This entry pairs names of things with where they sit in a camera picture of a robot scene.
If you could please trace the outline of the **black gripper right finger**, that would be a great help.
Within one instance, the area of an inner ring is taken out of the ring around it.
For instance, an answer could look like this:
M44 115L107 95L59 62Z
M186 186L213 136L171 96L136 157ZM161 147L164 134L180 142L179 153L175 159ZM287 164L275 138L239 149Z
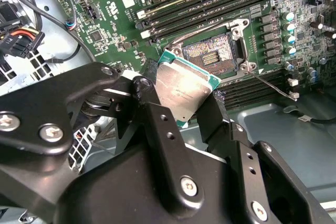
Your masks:
M196 112L202 141L226 161L226 203L234 223L328 223L328 213L276 149L253 144L212 93Z

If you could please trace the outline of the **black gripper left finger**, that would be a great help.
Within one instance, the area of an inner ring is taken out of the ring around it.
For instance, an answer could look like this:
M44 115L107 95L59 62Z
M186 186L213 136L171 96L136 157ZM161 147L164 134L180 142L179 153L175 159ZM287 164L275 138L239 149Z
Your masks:
M164 201L176 210L200 209L204 191L172 112L160 103L157 71L158 63L150 60L144 73L128 79L93 62L1 96L1 115L12 118L1 127L1 165L14 170L1 170L1 194L22 208L54 210L57 201L47 196L57 191L58 182L53 178L39 184L66 161L83 104L105 92L108 109L88 116L116 119L119 151L148 142Z

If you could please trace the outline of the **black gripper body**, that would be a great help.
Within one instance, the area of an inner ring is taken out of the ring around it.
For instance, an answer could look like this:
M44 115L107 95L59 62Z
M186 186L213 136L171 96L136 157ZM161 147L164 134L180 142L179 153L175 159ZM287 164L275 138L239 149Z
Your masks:
M56 223L232 223L229 169L184 144L133 146L75 179Z

